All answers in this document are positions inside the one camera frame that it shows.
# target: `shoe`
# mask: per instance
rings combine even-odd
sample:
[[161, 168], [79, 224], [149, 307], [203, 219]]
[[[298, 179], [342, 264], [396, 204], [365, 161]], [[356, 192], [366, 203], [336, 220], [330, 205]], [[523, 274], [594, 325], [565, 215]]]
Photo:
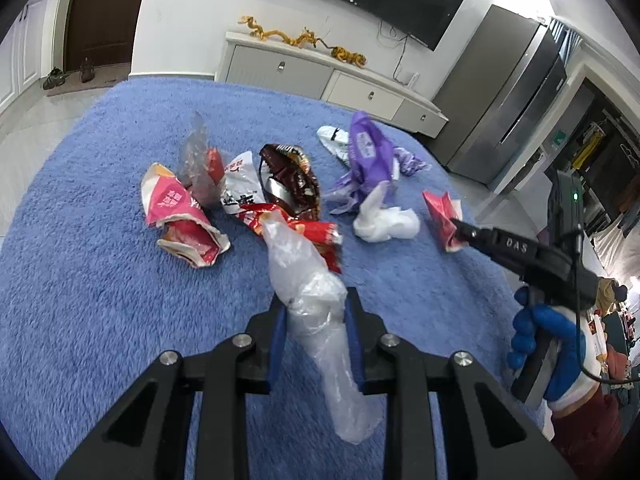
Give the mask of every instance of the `shoe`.
[[59, 68], [53, 67], [49, 75], [42, 84], [43, 90], [51, 90], [55, 86], [60, 86], [66, 81], [66, 75]]
[[94, 64], [88, 57], [85, 57], [84, 61], [80, 65], [80, 81], [82, 81], [83, 83], [88, 83], [94, 77]]

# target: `black handle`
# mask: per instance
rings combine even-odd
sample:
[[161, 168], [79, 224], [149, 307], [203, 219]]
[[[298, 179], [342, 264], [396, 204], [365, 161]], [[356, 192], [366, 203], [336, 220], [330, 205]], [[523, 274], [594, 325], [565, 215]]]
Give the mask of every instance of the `black handle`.
[[[544, 294], [535, 287], [529, 287], [528, 307], [544, 302]], [[511, 393], [530, 408], [537, 408], [542, 402], [546, 387], [558, 361], [559, 341], [546, 330], [536, 330], [536, 350], [528, 356], [520, 374], [511, 385]]]

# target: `yellow garment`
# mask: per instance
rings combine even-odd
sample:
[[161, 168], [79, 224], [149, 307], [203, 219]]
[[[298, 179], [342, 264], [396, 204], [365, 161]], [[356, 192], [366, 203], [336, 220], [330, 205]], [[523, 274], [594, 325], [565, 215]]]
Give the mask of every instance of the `yellow garment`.
[[591, 139], [589, 139], [589, 142], [582, 147], [580, 152], [575, 156], [574, 161], [571, 163], [574, 170], [579, 170], [582, 167], [584, 161], [589, 158], [589, 155], [595, 151], [598, 145], [602, 142], [602, 139], [604, 139], [604, 132], [597, 124], [593, 123], [591, 128], [597, 129], [591, 136]]
[[598, 292], [596, 293], [595, 307], [599, 308], [602, 315], [605, 317], [607, 314], [611, 314], [618, 306], [616, 301], [616, 295], [613, 292], [613, 285], [618, 286], [618, 282], [613, 278], [600, 278], [598, 281]]

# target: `blue curtain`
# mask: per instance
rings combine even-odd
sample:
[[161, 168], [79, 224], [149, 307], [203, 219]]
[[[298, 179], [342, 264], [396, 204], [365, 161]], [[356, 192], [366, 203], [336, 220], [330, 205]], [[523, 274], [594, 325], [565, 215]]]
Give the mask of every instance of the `blue curtain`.
[[555, 42], [560, 46], [560, 59], [562, 59], [562, 63], [566, 66], [571, 54], [580, 43], [580, 34], [555, 18], [551, 19], [551, 23], [549, 23], [549, 30], [551, 31]]

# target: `human hand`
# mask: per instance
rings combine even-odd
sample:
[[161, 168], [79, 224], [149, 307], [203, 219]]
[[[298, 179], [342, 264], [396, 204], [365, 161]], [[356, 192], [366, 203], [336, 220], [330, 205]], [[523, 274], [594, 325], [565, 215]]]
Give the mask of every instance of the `human hand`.
[[[525, 306], [529, 299], [529, 289], [523, 287], [515, 294], [518, 303]], [[536, 349], [534, 338], [536, 329], [547, 330], [560, 341], [560, 353], [556, 368], [546, 388], [544, 398], [554, 412], [564, 412], [574, 404], [582, 404], [585, 397], [591, 398], [597, 389], [597, 382], [588, 378], [578, 366], [578, 346], [576, 342], [575, 313], [564, 306], [549, 307], [539, 304], [523, 308], [513, 318], [516, 334], [511, 339], [513, 351], [507, 354], [510, 368], [522, 368], [527, 356]], [[593, 336], [587, 320], [580, 318], [580, 357], [582, 364], [593, 375], [600, 375], [600, 363], [596, 360]]]

